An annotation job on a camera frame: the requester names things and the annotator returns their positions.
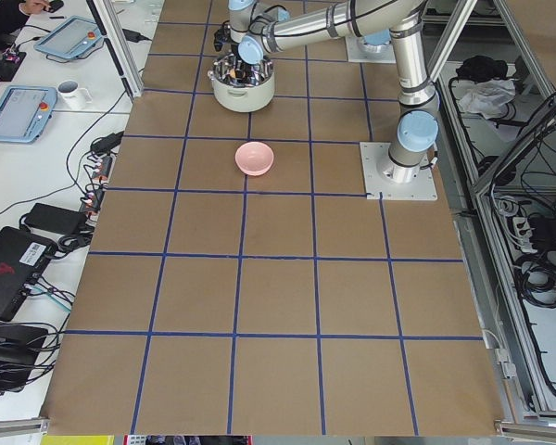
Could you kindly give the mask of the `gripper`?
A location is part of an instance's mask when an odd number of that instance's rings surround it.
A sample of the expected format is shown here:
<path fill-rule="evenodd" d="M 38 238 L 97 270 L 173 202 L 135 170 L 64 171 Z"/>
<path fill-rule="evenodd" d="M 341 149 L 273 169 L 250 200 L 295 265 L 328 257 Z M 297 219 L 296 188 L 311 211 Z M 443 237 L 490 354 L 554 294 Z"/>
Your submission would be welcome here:
<path fill-rule="evenodd" d="M 222 50 L 225 45 L 230 45 L 231 43 L 231 27 L 229 25 L 221 25 L 220 28 L 214 32 L 214 49 Z"/>

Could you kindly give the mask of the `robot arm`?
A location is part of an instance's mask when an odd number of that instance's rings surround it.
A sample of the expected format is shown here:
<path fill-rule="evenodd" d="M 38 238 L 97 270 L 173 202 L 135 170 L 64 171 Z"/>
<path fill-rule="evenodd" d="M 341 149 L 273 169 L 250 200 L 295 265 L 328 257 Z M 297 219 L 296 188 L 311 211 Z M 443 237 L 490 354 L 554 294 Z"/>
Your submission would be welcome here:
<path fill-rule="evenodd" d="M 214 49 L 220 52 L 226 45 L 236 51 L 236 46 L 250 32 L 260 32 L 269 23 L 290 19 L 282 5 L 266 5 L 260 1 L 243 0 L 228 2 L 229 18 L 214 32 Z"/>
<path fill-rule="evenodd" d="M 228 3 L 231 38 L 247 65 L 288 49 L 353 35 L 386 31 L 398 73 L 400 117 L 397 136 L 377 169 L 388 181 L 408 184 L 438 133 L 436 89 L 423 54 L 424 1 L 346 1 L 297 17 L 271 13 L 258 1 Z"/>

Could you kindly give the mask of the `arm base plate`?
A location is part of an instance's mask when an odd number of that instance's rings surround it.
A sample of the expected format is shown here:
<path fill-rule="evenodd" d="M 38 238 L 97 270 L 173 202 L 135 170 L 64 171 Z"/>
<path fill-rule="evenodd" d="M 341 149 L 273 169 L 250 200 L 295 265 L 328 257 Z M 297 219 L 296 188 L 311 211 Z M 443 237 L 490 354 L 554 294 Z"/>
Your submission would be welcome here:
<path fill-rule="evenodd" d="M 401 167 L 389 157 L 389 143 L 360 142 L 365 196 L 393 201 L 436 201 L 431 162 L 426 153 L 413 167 Z"/>
<path fill-rule="evenodd" d="M 347 61 L 355 63 L 395 64 L 393 45 L 369 44 L 363 38 L 348 36 L 346 38 Z"/>

